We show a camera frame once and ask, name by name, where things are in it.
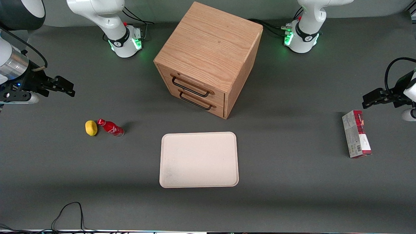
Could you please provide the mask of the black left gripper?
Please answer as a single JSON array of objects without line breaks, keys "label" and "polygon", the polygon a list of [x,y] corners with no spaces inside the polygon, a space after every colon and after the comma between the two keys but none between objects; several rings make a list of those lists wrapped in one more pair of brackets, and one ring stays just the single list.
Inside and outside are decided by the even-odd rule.
[{"label": "black left gripper", "polygon": [[[393,95],[393,105],[395,108],[399,108],[402,106],[412,106],[413,101],[404,95],[404,91],[409,85],[412,77],[413,72],[409,72],[406,75],[399,78],[393,88],[390,89]],[[370,94],[365,94],[362,102],[362,107],[364,109],[368,109],[371,106],[379,105],[379,104],[387,104],[390,103],[390,94],[383,88],[377,88],[370,92]]]}]

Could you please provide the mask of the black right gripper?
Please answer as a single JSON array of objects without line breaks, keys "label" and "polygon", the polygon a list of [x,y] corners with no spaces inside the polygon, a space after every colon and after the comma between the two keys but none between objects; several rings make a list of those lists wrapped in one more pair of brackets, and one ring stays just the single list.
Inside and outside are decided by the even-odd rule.
[{"label": "black right gripper", "polygon": [[74,97],[73,87],[74,84],[62,76],[50,78],[44,71],[33,71],[31,69],[12,82],[12,90],[17,92],[18,97],[32,97],[35,94],[48,97],[49,90],[63,92],[70,97]]}]

